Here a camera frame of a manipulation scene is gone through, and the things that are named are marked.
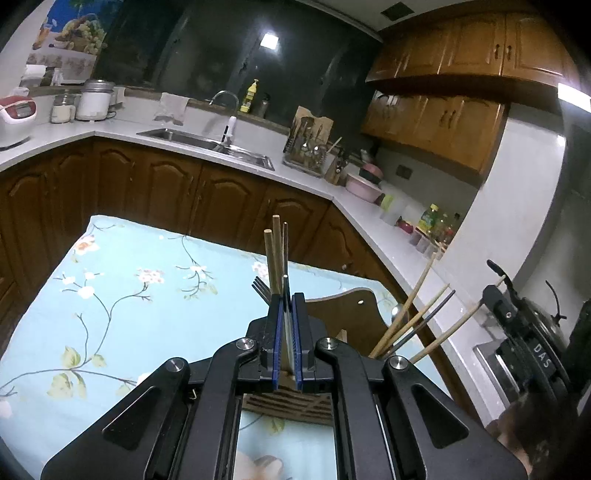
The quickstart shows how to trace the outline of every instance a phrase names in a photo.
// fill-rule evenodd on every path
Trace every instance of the pink bowl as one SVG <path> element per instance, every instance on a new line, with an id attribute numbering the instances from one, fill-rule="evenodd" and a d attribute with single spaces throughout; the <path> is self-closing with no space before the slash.
<path id="1" fill-rule="evenodd" d="M 350 173 L 347 176 L 345 188 L 353 195 L 369 203 L 375 202 L 376 199 L 382 194 L 382 190 L 379 187 L 376 187 L 376 185 L 370 181 Z"/>
<path id="2" fill-rule="evenodd" d="M 379 167 L 377 167 L 373 163 L 365 163 L 365 164 L 363 164 L 363 167 L 361 167 L 361 168 L 364 170 L 367 170 L 370 173 L 373 173 L 380 180 L 382 180 L 384 178 L 384 174 L 382 173 L 382 170 L 380 170 Z"/>

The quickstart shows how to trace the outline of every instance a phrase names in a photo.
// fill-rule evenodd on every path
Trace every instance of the glass jar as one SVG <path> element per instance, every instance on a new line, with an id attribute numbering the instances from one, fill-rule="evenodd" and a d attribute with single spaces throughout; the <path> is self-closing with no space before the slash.
<path id="1" fill-rule="evenodd" d="M 62 93 L 53 99 L 51 108 L 51 123 L 65 124 L 74 120 L 76 116 L 76 94 Z"/>

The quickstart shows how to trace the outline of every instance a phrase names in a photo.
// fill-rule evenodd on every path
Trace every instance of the kitchen sink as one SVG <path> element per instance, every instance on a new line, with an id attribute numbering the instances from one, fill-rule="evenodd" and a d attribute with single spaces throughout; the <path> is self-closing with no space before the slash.
<path id="1" fill-rule="evenodd" d="M 160 140 L 181 143 L 184 145 L 190 145 L 192 147 L 204 148 L 205 150 L 227 155 L 233 160 L 250 163 L 258 167 L 266 168 L 267 170 L 275 170 L 269 157 L 249 152 L 248 150 L 236 147 L 235 145 L 223 145 L 221 142 L 212 140 L 211 138 L 200 137 L 199 135 L 188 134 L 186 132 L 172 130 L 170 128 L 149 130 L 147 132 L 140 132 L 138 135 L 143 135 L 144 137 L 150 138 L 159 138 Z"/>

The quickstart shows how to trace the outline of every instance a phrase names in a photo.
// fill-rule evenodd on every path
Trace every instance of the lid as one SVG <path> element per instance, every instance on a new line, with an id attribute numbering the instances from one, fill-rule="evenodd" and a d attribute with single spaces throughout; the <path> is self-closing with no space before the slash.
<path id="1" fill-rule="evenodd" d="M 107 80 L 90 79 L 85 81 L 83 92 L 113 92 L 115 82 L 108 82 Z"/>

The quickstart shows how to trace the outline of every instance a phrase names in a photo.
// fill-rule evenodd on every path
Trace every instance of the green leaf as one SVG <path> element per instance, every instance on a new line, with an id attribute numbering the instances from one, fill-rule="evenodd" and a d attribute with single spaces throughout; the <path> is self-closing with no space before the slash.
<path id="1" fill-rule="evenodd" d="M 127 383 L 124 383 L 124 384 L 121 384 L 121 386 L 117 389 L 117 391 L 115 392 L 115 395 L 117 395 L 118 397 L 124 397 L 129 392 L 131 392 L 129 385 Z"/>
<path id="2" fill-rule="evenodd" d="M 107 362 L 105 362 L 105 357 L 102 355 L 97 355 L 96 353 L 90 357 L 90 361 L 95 367 L 106 367 Z"/>
<path id="3" fill-rule="evenodd" d="M 78 379 L 78 395 L 83 400 L 86 400 L 86 384 L 84 383 L 84 379 L 78 372 L 72 372 L 76 378 Z"/>
<path id="4" fill-rule="evenodd" d="M 72 390 L 72 382 L 66 374 L 58 374 L 53 377 L 51 388 L 47 391 L 47 395 L 58 400 L 65 398 L 72 398 L 74 392 Z"/>
<path id="5" fill-rule="evenodd" d="M 64 368 L 73 368 L 80 363 L 80 354 L 76 352 L 71 346 L 67 346 L 64 353 L 61 355 L 61 364 Z"/>

